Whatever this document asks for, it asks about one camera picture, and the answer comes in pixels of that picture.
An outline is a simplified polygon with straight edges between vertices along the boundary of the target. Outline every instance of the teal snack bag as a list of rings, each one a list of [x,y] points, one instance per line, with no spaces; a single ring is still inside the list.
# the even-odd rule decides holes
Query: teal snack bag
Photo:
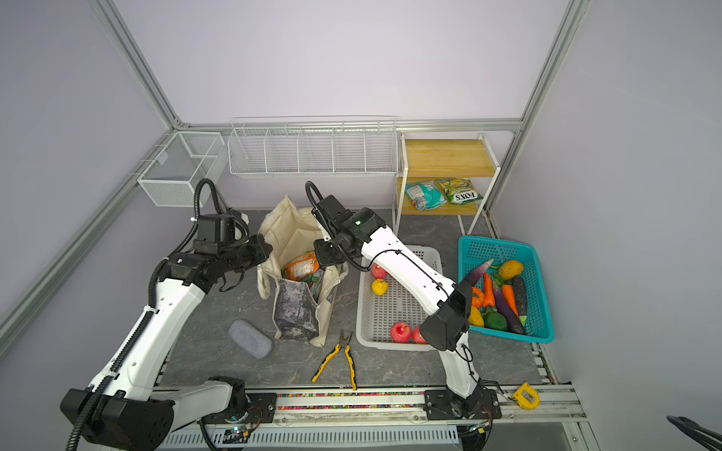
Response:
[[[442,193],[433,181],[419,182],[406,185],[406,195],[416,210],[433,210],[446,203]]]

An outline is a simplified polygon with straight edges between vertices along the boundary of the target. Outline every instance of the white robotic arm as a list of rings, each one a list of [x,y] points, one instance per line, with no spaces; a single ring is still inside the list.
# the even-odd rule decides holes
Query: white robotic arm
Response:
[[[204,184],[211,186],[218,214],[200,215],[198,197]],[[318,203],[310,193],[312,189],[320,198]],[[348,261],[367,271],[352,260],[363,255],[385,268],[429,314],[420,331],[439,350],[448,392],[438,393],[435,400],[439,401],[427,405],[436,406],[440,419],[477,414],[484,388],[474,378],[471,353],[466,353],[471,287],[476,281],[455,283],[441,276],[411,252],[373,211],[361,209],[354,214],[333,196],[321,198],[311,182],[306,183],[306,192],[326,236],[314,243],[322,266]],[[221,278],[225,281],[229,271],[243,273],[262,263],[272,249],[263,236],[248,237],[240,213],[220,213],[210,180],[203,179],[196,186],[195,204],[196,225],[156,268],[149,305],[123,345],[86,390],[71,389],[63,399],[61,410],[74,423],[67,450],[74,450],[82,435],[100,445],[151,451],[168,432],[206,415],[222,413],[222,418],[239,421],[252,408],[243,381],[227,377],[214,377],[168,394],[153,394],[156,377],[183,324],[213,284]],[[238,225],[245,232],[242,242],[235,239]],[[193,252],[181,252],[196,231]]]
[[[322,197],[312,182],[306,182],[306,195],[313,206],[324,238],[314,248],[322,266],[348,262],[361,271],[374,263],[386,269],[419,301],[429,318],[419,331],[431,346],[438,349],[446,371],[448,396],[440,398],[441,414],[451,418],[469,418],[482,407],[484,387],[475,377],[469,351],[469,315],[472,287],[480,274],[472,274],[458,283],[434,271],[409,250],[391,228],[370,209],[351,212],[333,196]],[[354,258],[366,257],[362,267]]]
[[[456,283],[418,258],[393,234],[390,227],[381,227],[370,238],[371,241],[361,247],[363,256],[368,260],[375,258],[374,263],[386,269],[409,290],[428,315],[436,313],[439,302],[445,302],[449,298]],[[469,332],[463,332],[454,349],[439,350],[441,363],[446,371],[446,385],[462,398],[469,397],[477,388],[476,380],[470,375],[473,364],[461,358],[461,355],[466,354],[462,346],[468,345]]]

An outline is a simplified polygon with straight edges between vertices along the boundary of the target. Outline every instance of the white wire basket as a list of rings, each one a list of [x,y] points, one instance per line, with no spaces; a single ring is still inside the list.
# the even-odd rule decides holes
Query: white wire basket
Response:
[[[407,246],[410,251],[421,258],[424,263],[442,274],[441,257],[434,248],[426,246]],[[362,265],[368,260],[363,258]],[[409,293],[399,282],[386,276],[388,291],[378,296],[371,289],[374,281],[371,271],[361,273],[359,280],[359,302],[356,311],[356,339],[363,346],[378,349],[393,349],[396,351],[431,351],[430,344],[396,343],[391,339],[391,326],[396,323],[406,323],[414,330],[429,317],[419,301]]]
[[[226,168],[227,147],[220,133],[177,131],[138,177],[157,206],[193,206],[193,192],[203,178],[217,182]],[[210,196],[205,187],[201,205]]]
[[[259,122],[266,119],[231,120],[228,157],[232,174],[242,178],[396,174],[399,140],[393,118]]]

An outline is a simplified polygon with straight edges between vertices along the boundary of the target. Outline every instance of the tape measure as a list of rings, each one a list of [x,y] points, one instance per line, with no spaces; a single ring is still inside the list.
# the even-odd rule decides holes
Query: tape measure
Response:
[[[516,399],[516,402],[521,408],[525,408],[526,410],[539,407],[539,394],[528,382],[525,382],[519,387],[516,393],[514,393],[514,399]]]

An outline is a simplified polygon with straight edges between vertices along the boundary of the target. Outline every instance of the pliers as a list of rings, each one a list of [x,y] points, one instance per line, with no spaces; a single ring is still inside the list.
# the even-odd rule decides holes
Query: pliers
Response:
[[[344,331],[341,331],[339,342],[336,345],[336,348],[323,360],[323,363],[321,363],[321,365],[318,367],[318,371],[316,372],[316,375],[313,376],[313,379],[311,379],[311,382],[317,381],[318,377],[321,376],[323,369],[326,368],[326,365],[329,364],[331,359],[333,359],[336,354],[341,351],[341,349],[344,349],[344,352],[346,353],[346,358],[349,360],[349,365],[351,367],[351,385],[354,391],[356,391],[356,370],[354,369],[354,359],[351,358],[351,337],[353,335],[354,333],[351,332],[348,337],[344,337]]]

